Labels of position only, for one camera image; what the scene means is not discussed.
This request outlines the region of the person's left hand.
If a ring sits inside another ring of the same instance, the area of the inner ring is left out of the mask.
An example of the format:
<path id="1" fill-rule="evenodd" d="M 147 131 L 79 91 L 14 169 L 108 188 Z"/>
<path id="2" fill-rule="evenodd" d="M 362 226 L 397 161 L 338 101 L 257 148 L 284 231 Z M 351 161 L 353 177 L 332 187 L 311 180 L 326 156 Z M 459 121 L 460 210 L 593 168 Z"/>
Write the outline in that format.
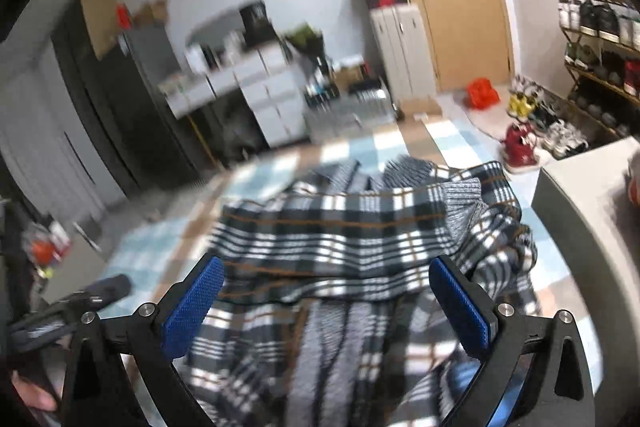
<path id="1" fill-rule="evenodd" d="M 24 379 L 19 373 L 13 372 L 11 381 L 18 395 L 28 407 L 45 412 L 58 410 L 58 403 L 49 392 Z"/>

